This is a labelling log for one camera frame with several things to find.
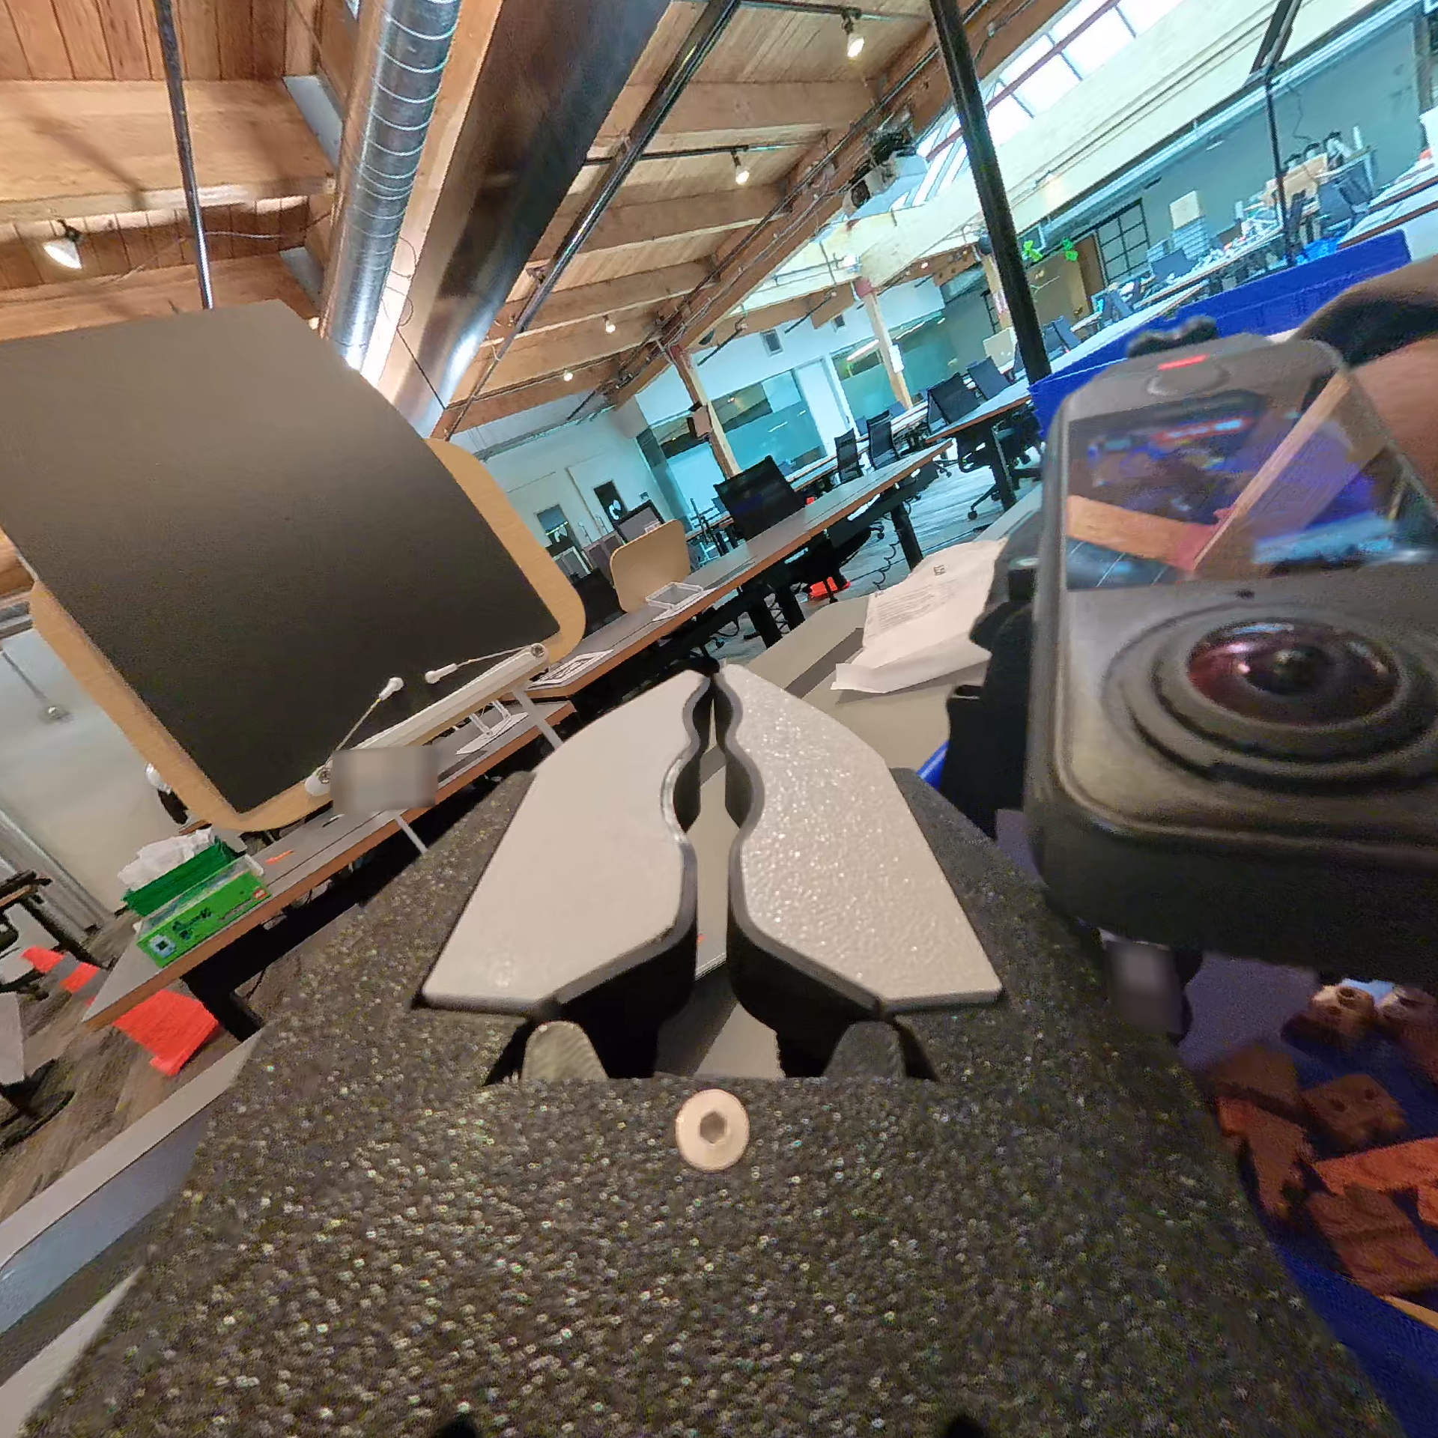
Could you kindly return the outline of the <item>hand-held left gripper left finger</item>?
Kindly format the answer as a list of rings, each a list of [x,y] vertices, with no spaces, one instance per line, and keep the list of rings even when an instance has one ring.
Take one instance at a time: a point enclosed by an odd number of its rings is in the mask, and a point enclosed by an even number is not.
[[[435,1010],[673,1013],[695,980],[711,677],[683,671],[557,748],[421,984]]]

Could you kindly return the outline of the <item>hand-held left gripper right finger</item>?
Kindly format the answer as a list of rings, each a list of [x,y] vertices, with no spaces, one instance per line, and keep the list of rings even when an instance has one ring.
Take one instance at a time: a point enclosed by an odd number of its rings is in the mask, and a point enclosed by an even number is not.
[[[730,850],[728,948],[860,1013],[995,1001],[1002,980],[882,755],[743,667],[714,679]]]

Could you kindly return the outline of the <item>pile of brown lego pieces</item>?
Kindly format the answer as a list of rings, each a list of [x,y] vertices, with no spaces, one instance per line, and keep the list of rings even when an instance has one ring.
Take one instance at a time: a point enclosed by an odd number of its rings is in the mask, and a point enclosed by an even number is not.
[[[1269,1229],[1435,1325],[1435,998],[1324,982],[1199,1082]]]

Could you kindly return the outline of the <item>person's right forearm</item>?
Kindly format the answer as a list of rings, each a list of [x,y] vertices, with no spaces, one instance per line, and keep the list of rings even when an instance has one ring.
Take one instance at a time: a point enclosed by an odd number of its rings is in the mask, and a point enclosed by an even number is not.
[[[1435,487],[1437,258],[1363,280],[1295,330],[1354,369],[1397,446]]]

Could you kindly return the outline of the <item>white paper sheets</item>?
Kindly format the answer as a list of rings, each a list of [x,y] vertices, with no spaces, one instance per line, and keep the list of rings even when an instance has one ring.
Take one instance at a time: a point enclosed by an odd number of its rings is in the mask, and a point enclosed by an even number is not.
[[[909,578],[868,597],[863,642],[832,677],[836,691],[889,695],[985,664],[971,631],[990,599],[1003,541],[956,544]]]

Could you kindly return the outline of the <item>long grey desk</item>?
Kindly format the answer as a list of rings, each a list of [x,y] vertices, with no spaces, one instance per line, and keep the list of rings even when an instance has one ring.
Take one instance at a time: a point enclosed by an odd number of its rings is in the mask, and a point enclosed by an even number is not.
[[[683,604],[663,607],[646,602],[634,614],[582,638],[572,654],[512,695],[509,703],[519,715],[504,722],[497,736],[481,736],[476,720],[466,720],[442,737],[440,749],[459,751],[456,741],[461,741],[473,753],[459,753],[454,763],[447,763],[437,801],[444,802],[531,743],[546,737],[552,722],[565,717],[581,717],[584,722],[594,719],[605,707],[615,705],[617,693],[653,681],[663,660],[692,654],[711,630],[731,623],[742,612],[750,612],[754,631],[767,645],[776,643],[779,628],[769,595],[778,599],[788,626],[798,626],[803,619],[786,580],[788,561],[800,549],[846,525],[855,513],[863,513],[870,525],[892,518],[906,559],[918,563],[923,554],[902,506],[914,491],[911,477],[940,464],[947,448],[945,438],[882,470],[848,479],[697,570],[690,583],[699,592]],[[218,957],[247,933],[314,895],[389,837],[404,833],[404,825],[418,816],[423,811],[365,820],[326,813],[291,830],[259,854],[269,874],[259,903],[168,965],[158,965],[139,946],[130,946],[96,989],[84,1025],[101,1030],[175,982],[199,975],[221,999],[218,1020],[226,1032],[254,1035],[259,1018],[235,994],[237,982],[223,979]]]

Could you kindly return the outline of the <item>green box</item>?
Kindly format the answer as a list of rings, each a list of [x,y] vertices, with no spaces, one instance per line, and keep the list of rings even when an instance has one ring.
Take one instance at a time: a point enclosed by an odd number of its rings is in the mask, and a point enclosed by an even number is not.
[[[137,914],[137,948],[170,965],[255,909],[267,895],[264,866],[247,852],[213,840],[170,871],[127,891]]]

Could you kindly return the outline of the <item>orange floor marker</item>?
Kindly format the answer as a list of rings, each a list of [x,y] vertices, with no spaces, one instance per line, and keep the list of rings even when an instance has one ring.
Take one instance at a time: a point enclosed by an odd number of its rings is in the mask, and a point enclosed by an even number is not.
[[[190,994],[161,991],[113,1020],[113,1028],[149,1052],[149,1063],[177,1076],[219,1032],[221,1022]]]

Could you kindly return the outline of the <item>stack of blue bins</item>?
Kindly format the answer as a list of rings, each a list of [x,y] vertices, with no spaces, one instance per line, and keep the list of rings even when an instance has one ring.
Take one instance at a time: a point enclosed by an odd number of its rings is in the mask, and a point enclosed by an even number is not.
[[[1212,320],[1221,335],[1274,335],[1295,330],[1351,285],[1385,275],[1409,260],[1406,231],[1392,227],[1356,244],[1341,246],[1329,256],[1298,263],[1211,297],[1185,301],[1173,313],[1140,321],[1134,330],[1110,339],[1093,354],[1077,357],[1038,381],[1033,400],[1041,414],[1039,422],[1046,426],[1069,393],[1123,361],[1130,340],[1144,332],[1173,330],[1195,318]]]

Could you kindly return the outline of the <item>black pole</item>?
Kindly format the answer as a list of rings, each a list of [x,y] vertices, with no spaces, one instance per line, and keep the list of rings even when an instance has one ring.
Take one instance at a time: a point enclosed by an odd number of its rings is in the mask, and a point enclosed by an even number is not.
[[[1038,308],[1031,292],[1026,263],[1021,255],[1009,193],[1002,181],[995,140],[978,77],[978,63],[968,42],[959,3],[932,1],[930,10],[956,99],[969,167],[976,181],[976,195],[983,212],[983,224],[1000,277],[1002,296],[1009,306],[1019,359],[1029,385],[1036,385],[1051,373],[1050,356],[1038,320]]]

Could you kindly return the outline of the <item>ceiling projector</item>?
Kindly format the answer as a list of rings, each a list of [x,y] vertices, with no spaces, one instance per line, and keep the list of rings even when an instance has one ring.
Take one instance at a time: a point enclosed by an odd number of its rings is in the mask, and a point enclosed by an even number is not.
[[[921,188],[928,169],[930,164],[913,135],[877,135],[868,167],[856,172],[844,193],[844,215],[858,220],[891,212]]]

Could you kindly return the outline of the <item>thin metal pole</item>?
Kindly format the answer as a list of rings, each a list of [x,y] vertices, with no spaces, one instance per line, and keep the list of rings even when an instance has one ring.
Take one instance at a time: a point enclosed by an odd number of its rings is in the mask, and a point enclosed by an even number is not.
[[[175,10],[170,1],[151,3],[156,17],[156,34],[165,66],[168,107],[173,126],[173,143],[177,152],[178,171],[182,174],[182,188],[185,195],[185,212],[190,227],[190,241],[194,253],[194,270],[197,291],[204,311],[214,309],[214,291],[211,280],[211,258],[204,229],[204,207],[201,186],[197,183],[192,133],[189,121],[185,68],[182,46],[178,41],[178,27],[175,22]]]

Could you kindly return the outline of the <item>silver air duct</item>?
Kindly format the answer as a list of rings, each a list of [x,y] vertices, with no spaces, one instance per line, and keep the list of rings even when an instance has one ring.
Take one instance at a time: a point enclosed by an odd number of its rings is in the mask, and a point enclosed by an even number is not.
[[[362,371],[463,5],[363,1],[341,131],[319,332]]]

